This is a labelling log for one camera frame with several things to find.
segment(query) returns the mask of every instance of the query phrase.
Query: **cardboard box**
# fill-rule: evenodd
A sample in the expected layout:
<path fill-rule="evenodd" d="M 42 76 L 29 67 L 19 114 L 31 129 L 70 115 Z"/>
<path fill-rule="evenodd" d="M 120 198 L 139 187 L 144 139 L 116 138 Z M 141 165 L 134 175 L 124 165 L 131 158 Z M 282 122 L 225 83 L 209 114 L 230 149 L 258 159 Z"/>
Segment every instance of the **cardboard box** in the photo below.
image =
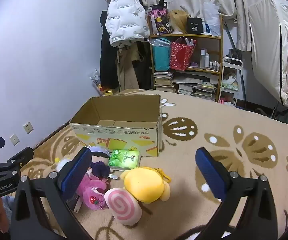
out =
<path fill-rule="evenodd" d="M 70 121 L 86 145 L 139 151 L 157 157 L 161 140 L 160 95 L 114 95 L 89 99 Z"/>

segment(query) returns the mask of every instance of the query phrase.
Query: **toy bag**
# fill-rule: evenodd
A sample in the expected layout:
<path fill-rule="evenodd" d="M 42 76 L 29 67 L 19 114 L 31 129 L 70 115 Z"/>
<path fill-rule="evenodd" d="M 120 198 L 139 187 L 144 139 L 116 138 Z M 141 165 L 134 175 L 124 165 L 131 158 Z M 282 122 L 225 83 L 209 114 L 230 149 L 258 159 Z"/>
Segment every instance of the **toy bag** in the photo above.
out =
<path fill-rule="evenodd" d="M 180 37 L 171 44 L 171 63 L 172 69 L 186 70 L 190 63 L 190 58 L 194 52 L 196 41 L 193 46 L 187 45 L 183 37 Z"/>
<path fill-rule="evenodd" d="M 152 5 L 150 8 L 148 8 L 148 16 L 151 19 L 154 35 L 171 33 L 171 27 L 167 19 L 167 14 L 167 2 L 164 2 L 164 0 L 160 0 L 159 4 Z"/>

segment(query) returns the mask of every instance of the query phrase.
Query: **electrical outlet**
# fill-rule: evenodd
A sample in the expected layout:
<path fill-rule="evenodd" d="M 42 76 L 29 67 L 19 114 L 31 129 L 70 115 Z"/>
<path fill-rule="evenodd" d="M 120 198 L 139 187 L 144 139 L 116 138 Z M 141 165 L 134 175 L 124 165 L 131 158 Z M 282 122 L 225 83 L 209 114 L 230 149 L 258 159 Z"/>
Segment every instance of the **electrical outlet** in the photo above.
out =
<path fill-rule="evenodd" d="M 24 127 L 26 133 L 30 133 L 31 131 L 34 130 L 33 126 L 31 125 L 31 122 L 28 122 L 28 123 L 25 124 L 23 127 Z"/>
<path fill-rule="evenodd" d="M 17 143 L 19 143 L 19 138 L 17 137 L 16 134 L 13 134 L 9 139 L 13 145 L 16 145 Z"/>

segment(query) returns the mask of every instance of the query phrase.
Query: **pink plush toy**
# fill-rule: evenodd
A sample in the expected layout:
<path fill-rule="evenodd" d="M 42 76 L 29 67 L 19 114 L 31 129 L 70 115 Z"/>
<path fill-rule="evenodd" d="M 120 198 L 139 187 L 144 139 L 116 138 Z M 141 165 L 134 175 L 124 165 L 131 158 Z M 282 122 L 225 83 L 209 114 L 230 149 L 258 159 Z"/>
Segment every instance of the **pink plush toy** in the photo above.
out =
<path fill-rule="evenodd" d="M 100 180 L 92 173 L 86 173 L 79 184 L 76 194 L 82 198 L 83 203 L 92 210 L 107 208 L 104 194 L 107 188 L 107 179 Z"/>

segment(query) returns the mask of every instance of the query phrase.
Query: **yellow plush toy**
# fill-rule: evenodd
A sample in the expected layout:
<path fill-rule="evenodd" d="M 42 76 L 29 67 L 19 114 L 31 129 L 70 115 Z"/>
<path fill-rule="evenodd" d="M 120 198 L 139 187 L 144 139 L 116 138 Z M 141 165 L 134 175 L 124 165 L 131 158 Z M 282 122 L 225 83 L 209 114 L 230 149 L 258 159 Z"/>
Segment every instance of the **yellow plush toy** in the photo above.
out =
<path fill-rule="evenodd" d="M 171 179 L 161 169 L 139 167 L 124 171 L 120 178 L 124 180 L 125 189 L 137 200 L 149 204 L 157 199 L 167 201 L 171 189 Z"/>

